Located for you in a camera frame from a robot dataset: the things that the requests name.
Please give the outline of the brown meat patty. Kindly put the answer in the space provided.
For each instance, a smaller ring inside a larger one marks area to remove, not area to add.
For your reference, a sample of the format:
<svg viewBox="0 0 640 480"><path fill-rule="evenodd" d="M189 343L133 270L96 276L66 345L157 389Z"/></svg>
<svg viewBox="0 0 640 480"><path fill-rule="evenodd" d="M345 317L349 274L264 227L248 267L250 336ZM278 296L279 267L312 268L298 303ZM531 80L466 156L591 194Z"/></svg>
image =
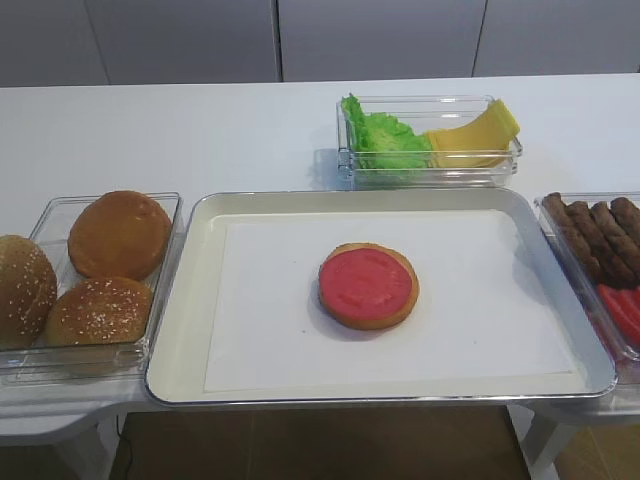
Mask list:
<svg viewBox="0 0 640 480"><path fill-rule="evenodd" d="M591 248L585 237L569 217L567 206L558 192L548 194L542 199L542 206L556 223L567 245L576 259L584 267L592 280L600 280L602 269L599 261L592 255Z"/></svg>
<svg viewBox="0 0 640 480"><path fill-rule="evenodd" d="M611 248L608 240L591 216L586 202L576 201L566 208L578 230L588 243L601 267L601 282L615 287L631 287L636 276Z"/></svg>
<svg viewBox="0 0 640 480"><path fill-rule="evenodd" d="M639 208L627 197L618 197L610 202L610 210L626 234L640 246Z"/></svg>
<svg viewBox="0 0 640 480"><path fill-rule="evenodd" d="M639 247L617 223L606 202L594 204L591 207L591 214L616 257L631 271L631 279L621 282L624 282L628 286L638 286Z"/></svg>

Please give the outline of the green lettuce leaf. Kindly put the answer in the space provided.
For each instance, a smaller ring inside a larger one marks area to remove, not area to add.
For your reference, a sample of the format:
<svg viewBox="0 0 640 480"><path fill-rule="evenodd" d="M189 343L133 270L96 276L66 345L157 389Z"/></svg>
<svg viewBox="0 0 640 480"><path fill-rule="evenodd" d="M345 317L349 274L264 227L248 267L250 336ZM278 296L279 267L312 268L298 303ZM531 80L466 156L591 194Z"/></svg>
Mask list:
<svg viewBox="0 0 640 480"><path fill-rule="evenodd" d="M376 112L366 114L357 97L341 100L348 127L350 148L360 169L424 169L431 167L432 145L424 135L396 116Z"/></svg>

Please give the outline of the clear lettuce cheese container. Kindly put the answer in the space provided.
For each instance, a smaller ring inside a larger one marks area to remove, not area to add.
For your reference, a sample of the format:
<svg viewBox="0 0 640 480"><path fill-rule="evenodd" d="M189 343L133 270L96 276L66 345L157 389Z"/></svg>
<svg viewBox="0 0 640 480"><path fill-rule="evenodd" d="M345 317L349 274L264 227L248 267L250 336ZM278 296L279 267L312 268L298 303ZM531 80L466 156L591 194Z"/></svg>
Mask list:
<svg viewBox="0 0 640 480"><path fill-rule="evenodd" d="M444 96L356 96L366 114L385 112L396 116L411 126L415 134L424 135L436 129L453 129L476 119L489 105L492 96L444 95ZM522 145L517 137L502 154L503 161L484 168L436 168L424 169L360 169L356 153L350 148L347 121L341 110L341 100L336 106L337 115L337 169L340 176L354 190L423 188L423 187L502 187L518 170Z"/></svg>

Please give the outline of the white metal serving tray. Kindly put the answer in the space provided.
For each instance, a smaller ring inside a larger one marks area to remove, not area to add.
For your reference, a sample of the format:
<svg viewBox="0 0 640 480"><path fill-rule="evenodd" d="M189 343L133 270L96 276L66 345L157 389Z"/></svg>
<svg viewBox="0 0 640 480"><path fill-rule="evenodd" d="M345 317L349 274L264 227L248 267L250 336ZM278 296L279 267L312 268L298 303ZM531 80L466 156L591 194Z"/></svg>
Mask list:
<svg viewBox="0 0 640 480"><path fill-rule="evenodd" d="M320 304L322 263L358 242L417 274L393 328L349 329ZM529 203L499 188L202 199L146 372L175 405L580 398L616 381Z"/></svg>

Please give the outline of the white paper tray liner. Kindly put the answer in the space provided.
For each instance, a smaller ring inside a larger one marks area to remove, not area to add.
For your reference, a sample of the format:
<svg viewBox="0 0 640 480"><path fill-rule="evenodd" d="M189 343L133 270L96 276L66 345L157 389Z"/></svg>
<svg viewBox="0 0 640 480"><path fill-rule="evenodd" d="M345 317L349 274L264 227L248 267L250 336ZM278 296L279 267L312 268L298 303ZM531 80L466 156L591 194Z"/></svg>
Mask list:
<svg viewBox="0 0 640 480"><path fill-rule="evenodd" d="M320 306L319 267L351 242L386 246L413 265L420 296L400 325L354 331ZM575 367L503 212L245 215L227 228L210 388L424 383Z"/></svg>

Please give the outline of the yellow cheese slices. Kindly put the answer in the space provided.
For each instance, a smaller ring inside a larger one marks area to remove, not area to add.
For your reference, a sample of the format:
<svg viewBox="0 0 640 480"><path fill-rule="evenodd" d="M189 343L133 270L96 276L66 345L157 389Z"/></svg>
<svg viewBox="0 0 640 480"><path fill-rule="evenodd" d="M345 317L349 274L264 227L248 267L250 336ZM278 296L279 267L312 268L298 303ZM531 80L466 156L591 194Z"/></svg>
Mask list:
<svg viewBox="0 0 640 480"><path fill-rule="evenodd" d="M425 133L436 168L484 168L503 161L502 154L520 132L520 126L501 100L492 100L470 123Z"/></svg>

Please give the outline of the plain bun bottom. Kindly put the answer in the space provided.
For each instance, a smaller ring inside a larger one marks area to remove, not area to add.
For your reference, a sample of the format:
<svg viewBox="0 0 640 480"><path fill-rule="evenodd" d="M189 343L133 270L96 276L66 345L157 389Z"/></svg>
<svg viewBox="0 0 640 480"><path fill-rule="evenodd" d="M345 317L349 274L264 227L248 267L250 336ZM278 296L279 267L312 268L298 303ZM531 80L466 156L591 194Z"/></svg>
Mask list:
<svg viewBox="0 0 640 480"><path fill-rule="evenodd" d="M88 277L143 280L160 265L171 232L162 206L136 191L113 191L87 206L67 246L76 271Z"/></svg>

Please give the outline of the sesame bun top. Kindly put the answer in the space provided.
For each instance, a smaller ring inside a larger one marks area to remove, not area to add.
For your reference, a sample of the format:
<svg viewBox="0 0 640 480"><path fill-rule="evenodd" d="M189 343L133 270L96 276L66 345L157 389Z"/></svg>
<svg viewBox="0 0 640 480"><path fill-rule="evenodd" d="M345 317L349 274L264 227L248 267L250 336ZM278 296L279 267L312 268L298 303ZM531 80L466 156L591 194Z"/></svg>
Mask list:
<svg viewBox="0 0 640 480"><path fill-rule="evenodd" d="M50 310L45 342L50 346L135 342L145 332L152 300L152 290L135 280L84 280Z"/></svg>

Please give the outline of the clear bun container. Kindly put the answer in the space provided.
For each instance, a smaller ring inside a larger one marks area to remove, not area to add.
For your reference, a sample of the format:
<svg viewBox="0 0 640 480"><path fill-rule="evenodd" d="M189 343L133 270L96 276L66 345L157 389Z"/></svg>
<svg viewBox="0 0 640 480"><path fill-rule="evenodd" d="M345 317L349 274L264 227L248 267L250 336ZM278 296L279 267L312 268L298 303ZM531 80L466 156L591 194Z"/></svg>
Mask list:
<svg viewBox="0 0 640 480"><path fill-rule="evenodd" d="M144 280L153 292L153 302L143 335L134 342L59 347L48 345L46 337L40 335L28 348L1 351L2 385L135 375L145 368L185 233L180 195L161 192L151 193L149 197L168 214L171 230L162 263ZM75 220L97 199L96 195L51 199L30 234L30 239L44 251L52 264L60 295L84 280L72 265L67 240Z"/></svg>

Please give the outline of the clear patty tomato container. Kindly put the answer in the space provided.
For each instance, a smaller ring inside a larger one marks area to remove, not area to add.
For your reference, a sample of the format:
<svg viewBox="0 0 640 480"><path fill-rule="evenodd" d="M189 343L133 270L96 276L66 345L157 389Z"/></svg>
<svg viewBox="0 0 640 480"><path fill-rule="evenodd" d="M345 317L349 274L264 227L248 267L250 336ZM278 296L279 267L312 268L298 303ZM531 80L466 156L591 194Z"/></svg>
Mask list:
<svg viewBox="0 0 640 480"><path fill-rule="evenodd" d="M637 192L559 194L567 207L576 201L586 202L590 213L591 207L598 202L606 202L610 210L610 202L618 197L627 197L639 208L639 194ZM597 287L599 284L604 284L615 289L635 289L639 288L639 285L624 288L602 283L601 279L592 280L581 263L573 255L554 220L542 206L542 199L544 197L539 197L535 200L535 205L539 212L539 223L541 224L543 233L547 237L556 258L582 303L587 317L594 326L605 348L612 355L619 383L622 385L637 385L639 383L639 357L636 357L635 352L625 342L625 338L618 330L606 305L602 301Z"/></svg>

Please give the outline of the sesame bun standing upright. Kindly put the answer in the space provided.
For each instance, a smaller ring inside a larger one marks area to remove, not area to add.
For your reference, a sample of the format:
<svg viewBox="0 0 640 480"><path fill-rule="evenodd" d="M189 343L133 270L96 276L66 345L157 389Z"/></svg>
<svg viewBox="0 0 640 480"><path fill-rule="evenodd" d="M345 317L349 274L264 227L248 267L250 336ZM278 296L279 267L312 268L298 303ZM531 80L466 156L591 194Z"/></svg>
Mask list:
<svg viewBox="0 0 640 480"><path fill-rule="evenodd" d="M32 345L57 299L57 278L44 251L18 235L1 237L1 348Z"/></svg>

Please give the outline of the red tomato slices stack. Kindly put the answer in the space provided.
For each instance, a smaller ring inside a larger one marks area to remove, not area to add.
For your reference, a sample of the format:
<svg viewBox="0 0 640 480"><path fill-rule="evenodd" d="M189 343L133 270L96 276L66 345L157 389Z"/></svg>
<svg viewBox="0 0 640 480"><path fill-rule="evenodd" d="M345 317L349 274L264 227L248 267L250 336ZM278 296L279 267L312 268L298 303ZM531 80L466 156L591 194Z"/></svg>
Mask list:
<svg viewBox="0 0 640 480"><path fill-rule="evenodd" d="M597 290L625 342L639 357L639 288L615 289L599 284Z"/></svg>

